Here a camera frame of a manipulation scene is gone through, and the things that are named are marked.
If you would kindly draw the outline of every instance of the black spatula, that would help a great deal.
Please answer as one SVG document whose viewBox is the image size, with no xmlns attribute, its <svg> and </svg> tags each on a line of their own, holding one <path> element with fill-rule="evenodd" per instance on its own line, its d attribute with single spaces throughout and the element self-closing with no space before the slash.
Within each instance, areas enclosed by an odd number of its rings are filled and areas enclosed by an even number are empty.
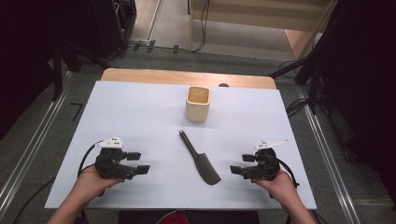
<svg viewBox="0 0 396 224">
<path fill-rule="evenodd" d="M 192 146 L 189 138 L 187 135 L 183 132 L 183 130 L 180 130 L 180 137 L 183 139 L 184 144 L 186 147 L 189 149 L 189 152 L 191 153 L 192 157 L 194 158 L 195 161 L 195 166 L 197 167 L 197 170 L 199 174 L 201 175 L 202 179 L 209 185 L 215 185 L 219 183 L 221 180 L 220 176 L 218 173 L 215 171 L 213 168 L 212 164 L 210 163 L 209 159 L 207 158 L 205 153 L 198 154 L 194 147 Z"/>
</svg>

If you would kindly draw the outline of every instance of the wire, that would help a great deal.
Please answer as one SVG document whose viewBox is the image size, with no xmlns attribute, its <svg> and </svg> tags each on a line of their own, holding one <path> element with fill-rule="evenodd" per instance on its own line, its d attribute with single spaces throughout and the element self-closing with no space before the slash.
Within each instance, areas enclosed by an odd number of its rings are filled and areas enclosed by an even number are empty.
<svg viewBox="0 0 396 224">
<path fill-rule="evenodd" d="M 49 182 L 45 183 L 43 186 L 41 186 L 40 189 L 38 189 L 27 201 L 26 203 L 23 205 L 23 207 L 21 208 L 20 212 L 17 214 L 17 216 L 15 217 L 14 221 L 12 222 L 13 224 L 17 224 L 20 223 L 20 218 L 21 215 L 24 211 L 24 209 L 27 207 L 27 205 L 35 198 L 35 196 L 37 196 L 38 193 L 40 193 L 44 188 L 46 188 L 47 186 L 49 186 L 50 184 L 53 183 L 53 181 L 55 181 L 56 177 L 53 177 Z"/>
<path fill-rule="evenodd" d="M 88 148 L 87 152 L 85 153 L 84 157 L 81 160 L 81 163 L 79 164 L 78 167 L 78 174 L 77 177 L 79 177 L 79 175 L 81 175 L 82 172 L 82 166 L 84 165 L 85 160 L 87 159 L 88 155 L 90 154 L 90 152 L 93 150 L 93 148 L 96 146 L 96 144 L 102 142 L 103 140 L 96 142 L 95 144 L 93 144 L 90 148 Z"/>
<path fill-rule="evenodd" d="M 126 49 L 119 50 L 114 53 L 122 53 L 122 52 L 125 52 L 130 49 L 136 49 L 136 47 L 145 48 L 145 49 L 170 49 L 170 50 L 177 50 L 180 52 L 198 52 L 198 51 L 200 51 L 205 46 L 205 42 L 206 42 L 206 22 L 207 22 L 207 15 L 209 13 L 209 5 L 210 5 L 210 1 L 206 0 L 204 8 L 202 10 L 202 14 L 201 14 L 201 29 L 202 29 L 203 38 L 202 38 L 200 46 L 197 49 L 175 49 L 175 48 L 160 47 L 160 46 L 144 46 L 144 45 L 134 44 L 134 45 L 129 45 Z"/>
<path fill-rule="evenodd" d="M 320 223 L 320 221 L 319 221 L 319 219 L 320 219 L 320 220 L 322 220 L 325 224 L 328 224 L 328 223 L 326 222 L 326 220 L 325 220 L 323 217 L 321 217 L 317 211 L 311 210 L 311 212 L 312 212 L 312 213 L 314 214 L 314 216 L 317 218 L 317 221 L 318 221 L 319 223 Z"/>
<path fill-rule="evenodd" d="M 200 51 L 204 46 L 205 46 L 205 42 L 206 42 L 206 22 L 207 22 L 207 15 L 209 14 L 209 0 L 206 1 L 205 5 L 204 5 L 204 9 L 202 10 L 202 14 L 201 14 L 201 29 L 202 29 L 202 41 L 201 41 L 201 45 L 198 47 L 198 49 L 192 50 L 191 52 L 198 52 Z M 204 19 L 204 14 L 205 14 L 205 9 L 206 9 L 206 15 L 205 15 L 205 23 L 203 22 Z"/>
</svg>

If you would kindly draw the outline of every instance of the gray floor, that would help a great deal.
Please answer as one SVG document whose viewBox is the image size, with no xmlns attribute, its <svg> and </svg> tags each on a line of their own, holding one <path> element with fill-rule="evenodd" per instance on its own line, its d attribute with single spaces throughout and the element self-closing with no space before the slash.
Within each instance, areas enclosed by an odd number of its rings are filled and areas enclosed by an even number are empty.
<svg viewBox="0 0 396 224">
<path fill-rule="evenodd" d="M 182 0 L 175 0 L 175 2 L 186 4 Z M 187 7 L 183 8 L 183 13 L 185 10 L 187 14 Z M 162 27 L 161 24 L 157 23 L 153 34 L 153 38 L 157 40 L 157 46 L 173 46 L 181 43 L 178 40 L 166 37 L 166 35 L 162 36 L 161 34 L 164 34 L 163 29 L 164 26 Z M 279 42 L 273 43 L 274 45 L 268 50 L 264 48 L 256 56 L 250 54 L 249 57 L 247 55 L 232 55 L 230 52 L 226 52 L 227 48 L 224 48 L 224 46 L 212 48 L 210 43 L 213 42 L 208 39 L 209 44 L 200 53 L 180 52 L 174 55 L 172 51 L 165 49 L 155 49 L 151 53 L 147 53 L 145 49 L 140 49 L 135 52 L 122 53 L 111 62 L 111 65 L 121 68 L 151 68 L 265 76 L 277 70 L 282 62 L 290 60 L 291 54 L 288 51 L 288 45 L 285 44 L 285 39 L 280 37 L 276 38 Z M 272 54 L 272 49 L 279 52 Z M 56 176 L 81 116 L 79 114 L 78 119 L 73 121 L 78 109 L 71 103 L 86 104 L 94 82 L 101 78 L 102 73 L 103 70 L 96 64 L 85 64 L 80 73 L 72 74 L 73 80 L 68 86 L 64 103 L 41 143 L 35 159 L 16 191 L 1 223 L 12 223 L 29 197 L 44 183 Z M 294 73 L 290 72 L 287 76 L 292 77 Z M 292 79 L 280 77 L 276 79 L 276 86 L 281 92 L 285 106 L 299 98 Z M 52 87 L 50 86 L 37 97 L 8 135 L 0 142 L 0 166 L 3 170 L 0 174 L 0 182 L 2 186 L 11 175 L 20 157 L 22 157 L 23 151 L 47 112 L 51 94 Z M 361 223 L 395 223 L 396 214 L 391 210 L 394 205 L 383 188 L 377 173 L 364 164 L 346 161 L 343 146 L 333 129 L 332 123 L 321 113 L 318 114 L 318 119 L 336 164 L 355 203 Z M 318 213 L 328 223 L 347 223 L 305 112 L 302 110 L 292 117 L 290 125 L 301 151 L 304 167 L 318 204 Z M 53 212 L 43 208 L 48 194 L 49 191 L 44 190 L 30 202 L 21 216 L 21 223 L 44 223 L 48 220 Z M 284 223 L 286 221 L 286 215 L 282 211 L 259 211 L 259 214 L 261 223 Z M 88 211 L 91 223 L 117 223 L 117 215 L 118 211 Z"/>
</svg>

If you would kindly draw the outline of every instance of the black cable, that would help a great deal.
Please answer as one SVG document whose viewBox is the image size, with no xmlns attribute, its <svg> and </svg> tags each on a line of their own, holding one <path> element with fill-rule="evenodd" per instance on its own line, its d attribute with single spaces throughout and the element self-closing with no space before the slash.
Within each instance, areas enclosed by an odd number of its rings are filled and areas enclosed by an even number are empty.
<svg viewBox="0 0 396 224">
<path fill-rule="evenodd" d="M 315 217 L 318 217 L 320 220 L 322 220 L 322 221 L 324 222 L 324 224 L 328 224 L 328 223 L 326 222 L 326 220 L 325 220 L 323 217 L 321 217 L 317 211 L 311 210 L 311 212 L 314 214 Z"/>
<path fill-rule="evenodd" d="M 206 0 L 204 8 L 202 10 L 202 14 L 201 14 L 201 29 L 202 29 L 202 34 L 203 34 L 203 38 L 201 41 L 201 45 L 197 48 L 197 49 L 178 49 L 177 51 L 180 52 L 198 52 L 200 51 L 204 46 L 205 46 L 205 42 L 206 42 L 206 22 L 207 22 L 207 15 L 209 13 L 209 0 Z M 137 45 L 130 45 L 128 46 L 126 49 L 123 50 L 119 50 L 115 53 L 122 53 L 124 51 L 130 50 L 130 49 L 135 49 Z M 175 50 L 174 48 L 168 48 L 168 47 L 157 47 L 157 46 L 142 46 L 142 45 L 138 45 L 139 48 L 146 48 L 146 49 L 170 49 L 170 50 Z"/>
<path fill-rule="evenodd" d="M 40 189 L 38 189 L 27 201 L 26 203 L 23 205 L 23 207 L 21 208 L 20 212 L 17 214 L 17 216 L 15 217 L 14 221 L 12 222 L 13 224 L 18 224 L 20 222 L 20 217 L 24 211 L 24 209 L 27 207 L 27 205 L 33 200 L 33 198 L 35 196 L 37 196 L 37 194 L 39 192 L 41 192 L 41 190 L 43 190 L 44 188 L 46 188 L 47 186 L 49 186 L 50 184 L 53 183 L 53 181 L 55 181 L 56 177 L 53 177 L 49 182 L 45 183 L 43 186 L 41 186 Z"/>
<path fill-rule="evenodd" d="M 84 162 L 85 162 L 85 160 L 87 159 L 88 155 L 89 155 L 90 152 L 93 150 L 93 148 L 96 146 L 96 144 L 98 144 L 98 143 L 100 143 L 100 142 L 102 142 L 102 141 L 99 141 L 99 142 L 96 142 L 95 144 L 93 144 L 93 145 L 87 150 L 87 152 L 85 153 L 84 157 L 83 157 L 82 160 L 81 160 L 81 163 L 79 164 L 77 177 L 79 177 L 79 175 L 81 175 L 82 166 L 84 165 Z"/>
<path fill-rule="evenodd" d="M 283 162 L 282 160 L 280 160 L 280 159 L 277 158 L 277 157 L 273 157 L 273 156 L 269 156 L 269 155 L 266 155 L 265 158 L 270 159 L 270 160 L 277 161 L 277 162 L 279 162 L 280 164 L 282 164 L 282 166 L 286 169 L 286 171 L 288 171 L 288 173 L 291 175 L 291 180 L 293 181 L 294 187 L 297 188 L 298 186 L 300 186 L 300 184 L 297 183 L 297 180 L 296 180 L 296 178 L 294 177 L 293 171 L 290 169 L 290 167 L 289 167 L 285 162 Z"/>
<path fill-rule="evenodd" d="M 204 5 L 204 9 L 202 10 L 202 14 L 201 14 L 201 29 L 202 29 L 202 41 L 201 41 L 201 45 L 198 47 L 198 49 L 192 50 L 191 52 L 198 52 L 199 50 L 201 50 L 204 46 L 205 46 L 205 42 L 206 42 L 206 22 L 207 22 L 207 15 L 209 14 L 209 0 L 206 1 L 205 5 Z"/>
</svg>

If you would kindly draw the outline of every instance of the hand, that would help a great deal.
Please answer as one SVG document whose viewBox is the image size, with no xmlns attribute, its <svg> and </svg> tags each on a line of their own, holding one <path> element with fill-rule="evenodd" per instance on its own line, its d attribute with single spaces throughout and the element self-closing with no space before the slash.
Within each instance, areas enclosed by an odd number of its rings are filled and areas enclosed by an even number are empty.
<svg viewBox="0 0 396 224">
<path fill-rule="evenodd" d="M 74 187 L 70 191 L 68 197 L 74 197 L 81 203 L 88 203 L 99 196 L 105 189 L 123 182 L 117 178 L 102 178 L 99 176 L 94 165 L 86 167 L 82 170 Z"/>
<path fill-rule="evenodd" d="M 283 210 L 289 214 L 293 223 L 316 223 L 301 202 L 297 190 L 286 172 L 280 170 L 272 181 L 255 179 L 253 182 L 270 192 L 270 194 L 282 205 Z"/>
<path fill-rule="evenodd" d="M 283 206 L 300 201 L 297 190 L 289 175 L 280 170 L 274 180 L 255 179 L 257 185 L 267 189 L 270 194 Z"/>
<path fill-rule="evenodd" d="M 69 195 L 67 195 L 48 223 L 74 223 L 78 214 L 88 206 L 91 200 L 96 198 L 105 189 L 111 188 L 120 182 L 123 182 L 123 180 L 102 178 L 93 165 L 85 168 Z"/>
</svg>

